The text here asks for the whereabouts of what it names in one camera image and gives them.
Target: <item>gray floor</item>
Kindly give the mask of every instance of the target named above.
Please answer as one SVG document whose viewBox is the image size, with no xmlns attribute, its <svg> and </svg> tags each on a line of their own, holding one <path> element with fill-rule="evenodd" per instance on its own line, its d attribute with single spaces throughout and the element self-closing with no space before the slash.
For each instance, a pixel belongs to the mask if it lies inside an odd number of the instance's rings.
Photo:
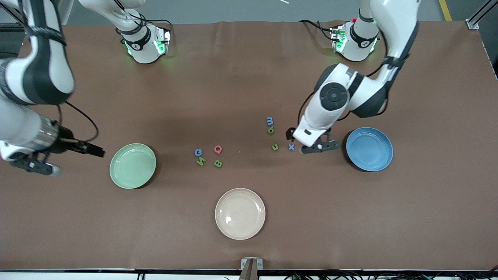
<svg viewBox="0 0 498 280">
<path fill-rule="evenodd" d="M 353 0 L 148 0 L 137 10 L 148 19 L 167 19 L 173 24 L 219 21 L 331 21 L 358 14 Z M 444 20 L 438 0 L 423 0 L 420 20 Z M 68 25 L 110 24 L 76 0 Z"/>
</svg>

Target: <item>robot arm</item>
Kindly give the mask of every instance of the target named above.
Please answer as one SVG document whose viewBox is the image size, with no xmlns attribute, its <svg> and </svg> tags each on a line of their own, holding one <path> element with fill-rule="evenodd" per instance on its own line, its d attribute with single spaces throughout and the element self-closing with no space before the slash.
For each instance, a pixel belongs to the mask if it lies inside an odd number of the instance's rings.
<svg viewBox="0 0 498 280">
<path fill-rule="evenodd" d="M 146 0 L 79 0 L 81 5 L 101 14 L 124 38 L 128 53 L 138 63 L 151 63 L 166 54 L 170 32 L 148 23 L 134 8 Z"/>
<path fill-rule="evenodd" d="M 49 153 L 68 149 L 103 156 L 101 148 L 73 138 L 71 131 L 28 106 L 58 105 L 73 93 L 59 15 L 52 0 L 22 0 L 31 53 L 0 60 L 0 153 L 11 165 L 45 175 L 60 169 L 46 162 Z M 38 153 L 46 155 L 38 161 Z"/>
<path fill-rule="evenodd" d="M 409 56 L 418 31 L 420 0 L 371 0 L 370 9 L 389 46 L 378 77 L 373 80 L 344 64 L 329 66 L 320 76 L 314 95 L 292 136 L 308 147 L 328 133 L 349 109 L 360 118 L 382 112 L 396 75 Z"/>
</svg>

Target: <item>cable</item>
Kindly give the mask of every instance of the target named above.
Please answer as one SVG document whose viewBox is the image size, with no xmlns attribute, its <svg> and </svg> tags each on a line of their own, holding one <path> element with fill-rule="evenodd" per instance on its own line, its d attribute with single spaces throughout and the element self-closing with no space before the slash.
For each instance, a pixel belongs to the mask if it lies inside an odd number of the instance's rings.
<svg viewBox="0 0 498 280">
<path fill-rule="evenodd" d="M 57 111 L 59 112 L 59 121 L 58 121 L 58 125 L 62 125 L 62 109 L 61 109 L 61 106 L 59 104 L 57 104 Z"/>
<path fill-rule="evenodd" d="M 145 280 L 145 273 L 139 273 L 137 276 L 136 276 L 136 280 Z"/>
<path fill-rule="evenodd" d="M 116 5 L 118 5 L 118 7 L 119 7 L 120 9 L 122 9 L 124 12 L 126 12 L 126 11 L 125 11 L 125 6 L 124 6 L 123 4 L 121 4 L 121 2 L 120 2 L 119 0 L 114 0 L 114 2 L 116 3 Z M 145 22 L 153 23 L 153 22 L 165 21 L 165 22 L 167 22 L 169 25 L 172 25 L 172 24 L 171 24 L 171 22 L 170 22 L 169 20 L 167 20 L 167 19 L 147 19 L 147 18 L 145 18 L 145 16 L 143 16 L 141 13 L 139 13 L 140 17 L 138 17 L 138 16 L 136 16 L 136 15 L 132 15 L 132 14 L 130 14 L 129 12 L 126 12 L 126 13 L 127 13 L 129 16 L 132 16 L 132 17 L 134 17 L 134 18 L 137 18 L 137 19 L 143 20 L 143 21 L 145 21 Z"/>
<path fill-rule="evenodd" d="M 22 6 L 22 0 L 19 1 L 19 13 L 22 16 L 22 20 L 24 20 L 24 27 L 28 27 L 28 18 L 26 17 L 26 14 L 24 13 L 24 7 Z"/>
<path fill-rule="evenodd" d="M 340 121 L 342 121 L 343 119 L 347 118 L 347 117 L 349 116 L 349 114 L 350 114 L 350 113 L 351 113 L 351 111 L 349 111 L 349 112 L 348 112 L 348 113 L 347 113 L 344 117 L 342 117 L 342 118 L 340 118 L 340 119 L 336 120 L 336 122 L 340 122 Z"/>
<path fill-rule="evenodd" d="M 95 124 L 95 122 L 92 120 L 92 118 L 90 118 L 87 114 L 85 114 L 85 112 L 81 111 L 80 109 L 78 109 L 76 106 L 74 106 L 73 104 L 69 103 L 68 101 L 66 101 L 66 104 L 71 106 L 74 110 L 78 111 L 81 115 L 85 116 L 85 118 L 87 118 L 92 124 L 93 126 L 95 127 L 95 135 L 88 139 L 88 140 L 83 140 L 83 142 L 91 142 L 95 139 L 97 139 L 97 137 L 99 137 L 99 127 L 97 126 L 97 124 Z"/>
<path fill-rule="evenodd" d="M 382 41 L 384 41 L 384 49 L 385 49 L 385 50 L 384 50 L 384 57 L 386 57 L 386 56 L 387 56 L 387 41 L 386 41 L 386 39 L 385 39 L 384 32 L 382 32 L 382 30 L 379 30 L 379 32 L 380 32 L 380 34 L 382 35 Z M 377 67 L 377 69 L 375 69 L 373 72 L 371 72 L 370 74 L 368 74 L 368 75 L 367 75 L 367 77 L 370 77 L 370 76 L 374 75 L 375 73 L 377 73 L 377 72 L 378 72 L 378 71 L 382 68 L 382 66 L 383 66 L 383 65 L 384 65 L 384 64 L 383 64 L 383 63 L 381 63 L 381 64 Z"/>
<path fill-rule="evenodd" d="M 15 15 L 12 11 L 10 11 L 10 10 L 9 10 L 9 9 L 8 9 L 8 8 L 4 5 L 4 4 L 0 3 L 0 6 L 2 6 L 6 12 L 8 12 L 8 13 L 9 13 L 12 17 L 14 17 L 14 18 L 17 20 L 17 22 L 19 22 L 19 23 L 20 23 L 20 24 L 22 24 L 23 26 L 26 26 L 27 21 L 22 21 L 20 18 L 18 18 L 18 17 L 17 17 L 17 15 Z M 22 13 L 22 12 L 20 12 L 19 10 L 17 10 L 17 9 L 15 9 L 15 10 L 16 10 L 19 14 L 21 14 L 21 17 L 22 17 L 22 14 L 23 14 L 23 13 Z"/>
<path fill-rule="evenodd" d="M 323 31 L 323 28 L 320 25 L 320 21 L 319 20 L 316 21 L 316 24 L 318 25 L 318 28 L 320 28 L 320 31 L 322 31 L 322 34 L 325 36 L 325 38 L 327 38 L 327 39 L 329 39 L 331 41 L 334 41 L 334 42 L 339 42 L 340 41 L 339 39 L 335 39 L 335 38 L 331 38 L 331 37 L 327 36 L 327 34 L 325 34 L 325 31 Z"/>
<path fill-rule="evenodd" d="M 403 273 L 381 273 L 379 275 L 368 275 L 368 279 L 373 280 L 426 280 L 435 279 L 438 276 L 455 277 L 459 280 L 491 280 L 496 277 L 498 267 L 487 272 L 454 272 L 454 271 L 434 271 L 437 273 L 432 277 L 428 277 L 427 273 L 421 272 L 406 272 Z M 318 277 L 319 280 L 331 280 L 329 276 L 334 276 L 333 280 L 364 280 L 359 273 L 365 274 L 364 271 L 346 271 L 346 270 L 320 270 L 315 272 L 292 272 L 284 280 L 292 278 L 292 280 L 311 280 Z"/>
<path fill-rule="evenodd" d="M 312 21 L 310 21 L 310 20 L 307 20 L 307 19 L 300 20 L 299 22 L 309 23 L 309 24 L 311 24 L 312 26 L 314 26 L 314 27 L 316 27 L 316 28 L 320 29 L 320 31 L 322 31 L 322 34 L 323 34 L 323 35 L 324 35 L 327 39 L 329 39 L 329 40 L 331 40 L 331 41 L 334 41 L 334 42 L 339 42 L 339 40 L 338 40 L 338 39 L 331 38 L 331 37 L 329 37 L 327 34 L 325 34 L 325 31 L 329 31 L 329 32 L 330 32 L 330 29 L 331 29 L 331 28 L 336 28 L 336 27 L 338 27 L 339 25 L 331 26 L 331 27 L 329 27 L 329 28 L 323 28 L 323 27 L 322 27 L 322 25 L 320 25 L 320 21 L 319 21 L 319 20 L 318 20 L 316 23 L 314 23 L 314 22 L 312 22 Z"/>
<path fill-rule="evenodd" d="M 15 52 L 9 52 L 9 51 L 0 51 L 0 53 L 6 53 L 6 54 L 15 54 L 15 55 L 19 55 L 18 53 L 15 53 Z"/>
</svg>

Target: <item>brown tabletop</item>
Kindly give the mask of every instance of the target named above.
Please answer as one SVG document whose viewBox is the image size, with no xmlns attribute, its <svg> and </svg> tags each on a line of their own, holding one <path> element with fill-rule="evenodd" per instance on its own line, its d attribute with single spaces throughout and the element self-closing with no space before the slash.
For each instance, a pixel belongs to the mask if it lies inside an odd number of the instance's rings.
<svg viewBox="0 0 498 280">
<path fill-rule="evenodd" d="M 64 32 L 77 81 L 71 102 L 99 125 L 94 143 L 107 154 L 53 155 L 60 177 L 0 162 L 0 268 L 237 268 L 247 256 L 266 269 L 496 264 L 497 81 L 479 33 L 463 22 L 421 22 L 387 112 L 333 126 L 342 143 L 358 127 L 388 135 L 394 159 L 377 173 L 353 168 L 341 150 L 288 151 L 284 133 L 326 66 L 367 74 L 382 42 L 352 63 L 302 23 L 178 25 L 171 56 L 140 65 L 113 26 Z M 57 118 L 54 106 L 36 109 Z M 93 134 L 74 110 L 63 113 L 77 138 Z M 134 142 L 155 150 L 160 170 L 150 185 L 125 190 L 109 164 Z M 245 241 L 225 237 L 214 219 L 220 196 L 236 187 L 266 206 L 262 230 Z"/>
</svg>

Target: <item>metal frame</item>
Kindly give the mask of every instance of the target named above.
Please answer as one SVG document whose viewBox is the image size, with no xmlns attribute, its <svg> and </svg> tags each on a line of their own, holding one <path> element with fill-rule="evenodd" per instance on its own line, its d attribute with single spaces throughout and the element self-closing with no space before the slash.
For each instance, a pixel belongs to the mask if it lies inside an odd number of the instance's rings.
<svg viewBox="0 0 498 280">
<path fill-rule="evenodd" d="M 486 0 L 486 2 L 470 17 L 465 19 L 468 29 L 479 29 L 479 21 L 496 5 L 498 0 Z"/>
<path fill-rule="evenodd" d="M 257 280 L 257 260 L 247 258 L 239 280 Z"/>
<path fill-rule="evenodd" d="M 23 21 L 21 13 L 10 6 L 4 5 L 0 3 L 0 7 L 2 7 L 8 14 L 10 14 L 17 22 L 19 22 L 21 25 L 25 25 L 25 22 Z"/>
<path fill-rule="evenodd" d="M 257 258 L 252 259 L 253 264 L 257 263 Z M 247 266 L 247 271 L 251 268 L 251 274 L 253 275 L 253 266 Z M 134 274 L 134 275 L 187 275 L 187 276 L 247 276 L 247 273 L 241 273 L 241 270 L 238 269 L 31 269 L 31 270 L 0 270 L 1 273 L 33 273 L 36 275 L 37 273 L 54 273 L 56 274 L 64 274 L 64 273 L 94 273 L 94 274 Z M 355 275 L 360 275 L 365 280 L 368 276 L 379 277 L 384 276 L 389 278 L 391 274 L 405 274 L 408 276 L 419 277 L 421 274 L 424 274 L 428 277 L 454 277 L 455 273 L 459 273 L 462 275 L 474 276 L 479 279 L 487 279 L 489 278 L 498 278 L 498 266 L 492 268 L 490 271 L 480 271 L 480 270 L 378 270 L 378 269 L 354 269 L 354 270 L 260 270 L 256 269 L 256 274 L 259 277 L 261 276 L 280 276 L 287 277 L 292 276 L 294 274 L 306 275 L 309 277 L 339 277 L 344 276 L 345 273 L 354 273 Z"/>
</svg>

